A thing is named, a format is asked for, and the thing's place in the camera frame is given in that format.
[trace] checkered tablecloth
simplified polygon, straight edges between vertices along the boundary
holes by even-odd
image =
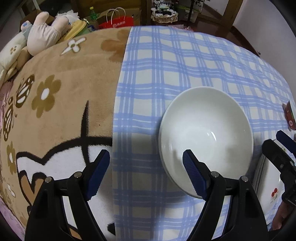
[[[292,100],[268,63],[208,34],[164,26],[133,27],[118,82],[113,120],[113,199],[117,240],[186,240],[204,202],[184,194],[166,175],[158,130],[169,103],[196,86],[232,96],[249,118],[257,160],[261,144],[287,130],[282,103]],[[228,210],[225,199],[214,237]]]

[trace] white wall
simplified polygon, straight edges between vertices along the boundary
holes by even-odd
[[[296,100],[296,37],[269,0],[244,0],[234,26],[286,79]]]
[[[8,19],[4,28],[0,32],[0,51],[20,30],[20,21],[22,16],[18,10],[15,10]]]
[[[205,0],[205,4],[210,6],[212,9],[216,10],[221,15],[224,14],[228,0]]]

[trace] bowl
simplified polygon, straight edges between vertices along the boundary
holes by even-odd
[[[239,104],[215,88],[196,87],[178,95],[162,118],[159,152],[164,169],[185,193],[201,198],[182,162],[187,149],[223,177],[245,175],[252,160],[253,134]]]

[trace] plastic bottle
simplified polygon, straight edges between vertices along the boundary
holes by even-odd
[[[97,16],[96,16],[96,13],[94,11],[94,7],[90,7],[89,9],[91,11],[91,14],[90,14],[91,20],[95,21],[97,19]]]

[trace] logo on bag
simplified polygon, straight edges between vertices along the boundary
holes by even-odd
[[[277,188],[275,188],[274,191],[271,193],[270,203],[272,203],[274,200],[276,200],[277,196],[278,196],[278,190],[277,190]]]
[[[118,26],[120,26],[120,25],[123,25],[123,24],[125,24],[125,23],[126,23],[125,21],[122,21],[122,22],[120,22],[120,23],[115,23],[115,24],[113,24],[113,27],[116,28],[116,27],[118,27]]]

